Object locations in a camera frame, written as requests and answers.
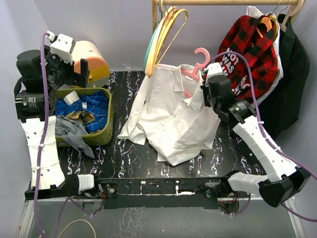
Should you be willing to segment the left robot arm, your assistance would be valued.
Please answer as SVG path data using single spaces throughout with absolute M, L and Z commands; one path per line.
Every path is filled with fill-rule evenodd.
M 14 87 L 17 118 L 24 130 L 31 159 L 32 180 L 25 191 L 26 200 L 76 196 L 87 193 L 96 198 L 102 185 L 95 175 L 64 175 L 58 159 L 55 138 L 55 112 L 50 109 L 54 93 L 60 86 L 85 87 L 89 68 L 80 60 L 80 72 L 74 62 L 67 62 L 50 50 L 29 50 L 20 53 L 16 61 L 21 77 Z

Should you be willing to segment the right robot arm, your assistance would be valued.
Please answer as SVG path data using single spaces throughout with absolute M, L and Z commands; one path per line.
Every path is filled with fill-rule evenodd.
M 234 98 L 230 80 L 224 75 L 208 76 L 201 89 L 205 105 L 212 106 L 220 120 L 246 143 L 266 172 L 256 176 L 232 171 L 221 178 L 217 189 L 228 197 L 237 192 L 252 193 L 271 207 L 301 191 L 310 173 L 281 154 L 266 131 L 260 129 L 253 107 L 246 100 Z

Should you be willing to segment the white shirt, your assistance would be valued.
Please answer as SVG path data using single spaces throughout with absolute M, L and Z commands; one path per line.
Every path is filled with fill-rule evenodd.
M 183 68 L 193 69 L 160 64 L 152 77 L 144 77 L 118 135 L 140 145 L 148 142 L 158 153 L 157 161 L 172 166 L 211 149 L 220 123 L 213 108 L 204 104 L 201 82 L 182 74 Z

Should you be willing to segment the pink hanger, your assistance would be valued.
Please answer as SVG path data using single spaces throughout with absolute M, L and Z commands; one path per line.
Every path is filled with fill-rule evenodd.
M 205 56 L 205 61 L 203 63 L 196 63 L 194 69 L 192 71 L 181 68 L 181 74 L 188 76 L 189 78 L 199 82 L 200 81 L 200 73 L 199 70 L 203 69 L 210 62 L 210 54 L 208 50 L 205 48 L 197 48 L 194 51 L 195 54 L 202 53 Z

